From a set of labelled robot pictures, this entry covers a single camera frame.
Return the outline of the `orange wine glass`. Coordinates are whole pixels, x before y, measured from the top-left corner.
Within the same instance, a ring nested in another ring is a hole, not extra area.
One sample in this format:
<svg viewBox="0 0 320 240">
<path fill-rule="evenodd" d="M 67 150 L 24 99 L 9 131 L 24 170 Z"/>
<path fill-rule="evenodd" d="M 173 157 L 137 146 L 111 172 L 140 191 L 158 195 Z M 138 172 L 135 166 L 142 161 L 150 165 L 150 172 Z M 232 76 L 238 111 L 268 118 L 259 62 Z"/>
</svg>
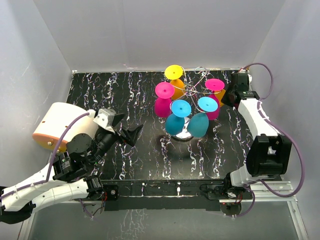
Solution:
<svg viewBox="0 0 320 240">
<path fill-rule="evenodd" d="M 168 66 L 164 71 L 165 77 L 174 88 L 174 94 L 171 97 L 172 100 L 177 100 L 184 95 L 185 83 L 181 80 L 183 73 L 183 68 L 177 64 Z"/>
<path fill-rule="evenodd" d="M 214 95 L 217 98 L 217 101 L 219 103 L 219 106 L 222 107 L 224 104 L 222 103 L 222 98 L 224 94 L 226 93 L 225 89 L 222 89 L 220 91 L 211 91 L 211 92 L 205 92 L 204 95 L 206 97 L 210 97 L 211 95 Z"/>
</svg>

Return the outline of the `blue wine glass back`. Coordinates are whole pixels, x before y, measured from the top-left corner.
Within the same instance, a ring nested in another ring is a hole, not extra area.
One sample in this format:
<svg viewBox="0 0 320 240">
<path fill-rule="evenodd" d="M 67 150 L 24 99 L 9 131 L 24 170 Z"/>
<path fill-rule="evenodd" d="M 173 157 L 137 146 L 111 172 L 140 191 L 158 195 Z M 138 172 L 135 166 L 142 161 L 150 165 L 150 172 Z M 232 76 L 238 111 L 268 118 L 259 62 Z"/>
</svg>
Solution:
<svg viewBox="0 0 320 240">
<path fill-rule="evenodd" d="M 202 138 L 209 128 L 207 113 L 218 109 L 218 103 L 211 97 L 201 97 L 197 101 L 199 112 L 195 114 L 188 123 L 187 131 L 195 138 Z"/>
</svg>

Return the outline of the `blue wine glass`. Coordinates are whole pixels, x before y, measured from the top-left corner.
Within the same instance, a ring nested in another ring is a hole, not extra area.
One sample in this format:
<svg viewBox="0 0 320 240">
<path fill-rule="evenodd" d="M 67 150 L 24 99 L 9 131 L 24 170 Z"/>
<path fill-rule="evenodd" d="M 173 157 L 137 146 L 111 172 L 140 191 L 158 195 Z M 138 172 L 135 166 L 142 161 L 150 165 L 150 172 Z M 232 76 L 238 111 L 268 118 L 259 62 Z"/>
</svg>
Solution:
<svg viewBox="0 0 320 240">
<path fill-rule="evenodd" d="M 195 138 L 202 138 L 209 128 L 207 113 L 218 109 L 218 103 L 211 97 L 201 97 L 197 101 L 199 112 L 195 114 L 188 123 L 187 131 Z"/>
<path fill-rule="evenodd" d="M 171 104 L 171 115 L 165 122 L 165 131 L 171 136 L 176 136 L 183 131 L 185 118 L 191 114 L 191 105 L 182 99 L 175 100 Z"/>
</svg>

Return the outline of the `blue wine glass front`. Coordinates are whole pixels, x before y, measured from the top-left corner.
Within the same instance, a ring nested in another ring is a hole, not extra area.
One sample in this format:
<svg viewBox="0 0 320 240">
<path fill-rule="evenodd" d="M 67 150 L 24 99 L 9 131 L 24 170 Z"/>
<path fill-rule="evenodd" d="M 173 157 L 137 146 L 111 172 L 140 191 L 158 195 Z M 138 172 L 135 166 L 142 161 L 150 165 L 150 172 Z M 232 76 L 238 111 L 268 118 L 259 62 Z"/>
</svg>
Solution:
<svg viewBox="0 0 320 240">
<path fill-rule="evenodd" d="M 185 118 L 191 114 L 191 105 L 182 99 L 175 100 L 171 104 L 171 115 L 165 122 L 165 131 L 171 136 L 176 136 L 183 131 Z"/>
</svg>

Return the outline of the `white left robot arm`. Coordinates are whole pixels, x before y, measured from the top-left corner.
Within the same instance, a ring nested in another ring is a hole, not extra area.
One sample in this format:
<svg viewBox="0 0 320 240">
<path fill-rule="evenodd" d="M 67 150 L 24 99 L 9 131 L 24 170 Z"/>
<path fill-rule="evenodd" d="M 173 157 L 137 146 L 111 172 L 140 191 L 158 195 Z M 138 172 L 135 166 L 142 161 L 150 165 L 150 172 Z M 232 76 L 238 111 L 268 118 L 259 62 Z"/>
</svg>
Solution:
<svg viewBox="0 0 320 240">
<path fill-rule="evenodd" d="M 49 163 L 40 171 L 11 187 L 0 188 L 0 220 L 17 224 L 32 214 L 65 201 L 84 199 L 106 202 L 111 195 L 97 175 L 86 176 L 116 143 L 133 147 L 143 126 L 117 131 L 124 118 L 113 110 L 85 111 L 63 126 Z"/>
</svg>

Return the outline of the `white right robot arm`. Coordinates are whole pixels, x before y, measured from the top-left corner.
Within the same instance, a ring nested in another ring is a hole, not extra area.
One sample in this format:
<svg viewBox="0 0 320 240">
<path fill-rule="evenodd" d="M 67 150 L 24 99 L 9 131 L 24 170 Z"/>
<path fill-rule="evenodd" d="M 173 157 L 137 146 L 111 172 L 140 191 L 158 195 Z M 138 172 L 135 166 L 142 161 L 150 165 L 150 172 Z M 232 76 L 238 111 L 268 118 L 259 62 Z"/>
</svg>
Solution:
<svg viewBox="0 0 320 240">
<path fill-rule="evenodd" d="M 248 73 L 236 72 L 231 75 L 231 82 L 221 102 L 236 108 L 253 138 L 245 164 L 224 178 L 223 194 L 233 199 L 245 189 L 244 186 L 285 174 L 292 141 L 268 122 L 259 95 L 251 90 Z"/>
</svg>

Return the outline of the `white orange appliance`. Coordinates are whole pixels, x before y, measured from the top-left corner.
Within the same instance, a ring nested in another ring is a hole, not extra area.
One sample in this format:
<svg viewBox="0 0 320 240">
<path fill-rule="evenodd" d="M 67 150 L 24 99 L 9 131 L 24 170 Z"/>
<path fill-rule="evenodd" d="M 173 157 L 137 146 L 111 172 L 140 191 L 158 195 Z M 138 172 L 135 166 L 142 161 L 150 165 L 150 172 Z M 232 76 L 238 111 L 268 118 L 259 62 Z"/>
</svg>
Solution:
<svg viewBox="0 0 320 240">
<path fill-rule="evenodd" d="M 55 102 L 33 132 L 32 138 L 41 147 L 52 151 L 69 124 L 85 113 L 87 111 L 79 106 Z M 67 150 L 66 144 L 77 134 L 87 134 L 93 138 L 97 129 L 98 125 L 93 122 L 93 118 L 88 116 L 82 117 L 68 130 L 58 147 L 58 152 L 65 152 Z"/>
</svg>

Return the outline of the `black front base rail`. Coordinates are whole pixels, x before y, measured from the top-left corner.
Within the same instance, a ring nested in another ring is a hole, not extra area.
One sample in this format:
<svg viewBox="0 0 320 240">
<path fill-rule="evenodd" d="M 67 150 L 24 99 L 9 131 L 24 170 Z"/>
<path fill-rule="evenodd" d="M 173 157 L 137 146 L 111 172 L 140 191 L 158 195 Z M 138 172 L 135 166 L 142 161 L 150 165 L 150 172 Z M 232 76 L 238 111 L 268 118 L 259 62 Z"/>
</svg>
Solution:
<svg viewBox="0 0 320 240">
<path fill-rule="evenodd" d="M 89 184 L 84 202 L 100 203 L 105 211 L 202 209 L 219 211 L 221 204 L 252 199 L 243 187 L 223 179 L 102 180 Z"/>
</svg>

